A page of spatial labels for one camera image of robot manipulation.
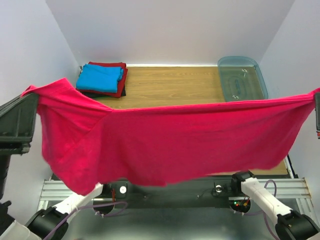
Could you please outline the pink red t shirt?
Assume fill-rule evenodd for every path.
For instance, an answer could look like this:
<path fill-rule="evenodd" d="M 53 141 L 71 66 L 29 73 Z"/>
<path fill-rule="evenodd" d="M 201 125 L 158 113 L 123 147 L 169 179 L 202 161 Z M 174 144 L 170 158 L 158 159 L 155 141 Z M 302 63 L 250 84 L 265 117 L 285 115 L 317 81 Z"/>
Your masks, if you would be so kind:
<path fill-rule="evenodd" d="M 289 153 L 319 89 L 277 99 L 113 109 L 66 79 L 38 95 L 42 155 L 73 192 L 120 178 L 166 186 L 215 173 L 268 170 Z"/>

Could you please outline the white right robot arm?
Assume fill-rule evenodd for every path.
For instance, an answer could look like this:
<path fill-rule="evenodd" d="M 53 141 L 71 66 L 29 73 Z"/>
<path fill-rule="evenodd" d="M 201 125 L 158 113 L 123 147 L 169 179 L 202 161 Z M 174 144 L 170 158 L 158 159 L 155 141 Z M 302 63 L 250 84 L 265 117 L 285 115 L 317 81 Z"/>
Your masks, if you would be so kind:
<path fill-rule="evenodd" d="M 312 111 L 316 112 L 316 132 L 320 131 L 320 90 L 296 96 L 238 101 L 232 104 L 232 130 L 237 141 L 232 163 L 242 172 L 232 176 L 232 189 L 253 200 L 275 226 L 278 240 L 318 240 L 320 228 L 307 215 L 281 203 L 262 186 L 251 169 L 269 169 L 282 161 Z"/>

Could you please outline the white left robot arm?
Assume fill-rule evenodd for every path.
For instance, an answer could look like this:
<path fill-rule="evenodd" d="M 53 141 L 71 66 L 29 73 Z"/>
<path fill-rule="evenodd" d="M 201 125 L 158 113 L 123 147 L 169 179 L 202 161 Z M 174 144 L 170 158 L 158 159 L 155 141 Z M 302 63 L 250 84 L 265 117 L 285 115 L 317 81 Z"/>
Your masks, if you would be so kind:
<path fill-rule="evenodd" d="M 30 151 L 35 131 L 38 95 L 17 96 L 0 107 L 0 192 L 3 194 L 12 155 Z M 26 225 L 9 215 L 11 201 L 0 204 L 0 238 L 2 240 L 61 240 L 76 212 L 84 209 L 102 193 L 97 184 L 86 196 L 71 194 L 55 206 L 36 212 Z"/>

